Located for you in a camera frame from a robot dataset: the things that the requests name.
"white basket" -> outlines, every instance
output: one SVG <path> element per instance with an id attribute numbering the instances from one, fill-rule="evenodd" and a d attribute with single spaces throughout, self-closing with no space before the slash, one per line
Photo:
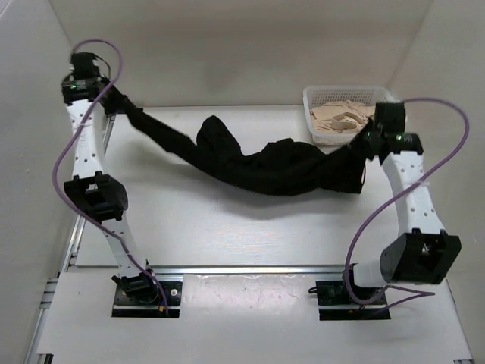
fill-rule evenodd
<path id="1" fill-rule="evenodd" d="M 303 105 L 311 137 L 315 144 L 340 146 L 355 137 L 353 133 L 318 133 L 313 128 L 310 110 L 332 101 L 355 101 L 375 105 L 379 101 L 395 101 L 390 92 L 381 86 L 309 86 L 303 90 Z"/>

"white wall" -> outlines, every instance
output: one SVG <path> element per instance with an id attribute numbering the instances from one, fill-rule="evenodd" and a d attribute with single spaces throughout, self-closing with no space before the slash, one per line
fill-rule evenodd
<path id="1" fill-rule="evenodd" d="M 69 45 L 47 0 L 12 0 L 0 16 L 0 362 L 23 360 L 72 215 L 51 185 L 70 136 L 60 92 Z"/>
<path id="2" fill-rule="evenodd" d="M 458 312 L 476 359 L 485 362 L 485 2 L 436 0 L 390 84 L 402 98 L 437 96 L 458 103 L 471 119 L 463 151 L 432 179 L 431 192 L 462 252 L 449 274 Z M 411 125 L 424 141 L 427 166 L 461 137 L 462 121 L 441 107 L 409 106 Z"/>
<path id="3" fill-rule="evenodd" d="M 120 46 L 119 87 L 135 102 L 175 106 L 301 104 L 312 84 L 385 85 L 431 0 L 51 3 L 72 43 Z"/>

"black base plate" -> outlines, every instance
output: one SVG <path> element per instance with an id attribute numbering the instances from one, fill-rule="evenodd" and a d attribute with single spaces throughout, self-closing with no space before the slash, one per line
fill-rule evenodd
<path id="1" fill-rule="evenodd" d="M 164 289 L 165 296 L 167 297 L 167 303 L 169 308 L 168 315 L 165 311 L 161 312 L 158 309 L 158 299 L 156 299 L 153 303 L 142 303 L 134 298 L 127 297 L 127 295 L 124 294 L 121 288 L 116 287 L 111 317 L 178 319 L 180 316 L 180 302 L 182 300 L 183 282 L 160 281 L 160 284 Z M 172 290 L 177 290 L 177 294 L 172 296 Z"/>
<path id="2" fill-rule="evenodd" d="M 365 300 L 373 297 L 376 288 L 354 287 L 357 297 Z M 353 321 L 353 320 L 388 320 L 386 295 L 371 305 L 360 307 L 349 296 L 343 281 L 318 281 L 313 293 L 317 294 L 320 321 Z"/>

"black cable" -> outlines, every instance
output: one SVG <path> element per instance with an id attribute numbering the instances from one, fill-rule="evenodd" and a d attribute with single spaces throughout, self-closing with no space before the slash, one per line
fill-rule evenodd
<path id="1" fill-rule="evenodd" d="M 106 64 L 106 67 L 108 68 L 108 79 L 110 80 L 111 79 L 111 66 L 109 65 L 109 63 L 107 61 L 105 61 L 103 58 L 99 57 L 98 55 L 96 56 L 96 58 L 100 61 L 102 61 L 104 64 Z"/>

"black cloth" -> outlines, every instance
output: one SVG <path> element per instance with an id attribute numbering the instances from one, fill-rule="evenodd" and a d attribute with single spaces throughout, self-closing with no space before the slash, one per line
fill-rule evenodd
<path id="1" fill-rule="evenodd" d="M 252 155 L 241 147 L 216 116 L 207 118 L 197 144 L 139 110 L 129 99 L 124 111 L 130 123 L 165 151 L 174 153 L 212 177 L 265 195 L 295 196 L 317 188 L 360 193 L 365 158 L 343 146 L 326 155 L 312 144 L 283 139 Z"/>

